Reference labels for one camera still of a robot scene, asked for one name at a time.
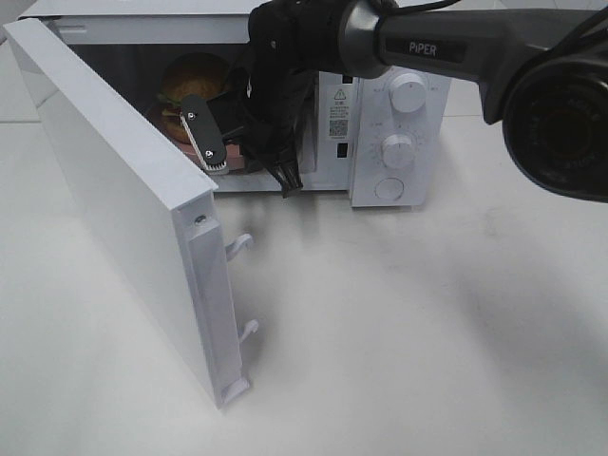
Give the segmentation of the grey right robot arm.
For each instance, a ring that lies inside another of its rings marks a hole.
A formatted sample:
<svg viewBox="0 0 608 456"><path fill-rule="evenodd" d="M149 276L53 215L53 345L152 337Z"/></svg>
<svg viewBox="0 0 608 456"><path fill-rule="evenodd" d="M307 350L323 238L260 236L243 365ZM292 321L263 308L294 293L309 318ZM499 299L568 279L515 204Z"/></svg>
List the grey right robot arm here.
<svg viewBox="0 0 608 456"><path fill-rule="evenodd" d="M206 170L237 143L302 187L295 119L320 71L373 79L407 67L474 82L518 168L572 199L607 199L607 12L457 10L450 1L269 1L248 18L254 61L237 87L188 95L180 120Z"/></svg>

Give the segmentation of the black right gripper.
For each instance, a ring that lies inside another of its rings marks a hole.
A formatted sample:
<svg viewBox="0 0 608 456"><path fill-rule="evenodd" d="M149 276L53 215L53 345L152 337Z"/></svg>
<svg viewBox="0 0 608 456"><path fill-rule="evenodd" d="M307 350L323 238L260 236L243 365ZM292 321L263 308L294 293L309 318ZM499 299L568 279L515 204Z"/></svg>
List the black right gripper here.
<svg viewBox="0 0 608 456"><path fill-rule="evenodd" d="M206 174L229 172L222 132L266 168L282 198L303 188L295 122L320 71L352 74L339 50L350 4L269 1L251 11L245 51L253 59L251 68L231 71L233 87L208 104L196 94L181 100L181 124Z"/></svg>

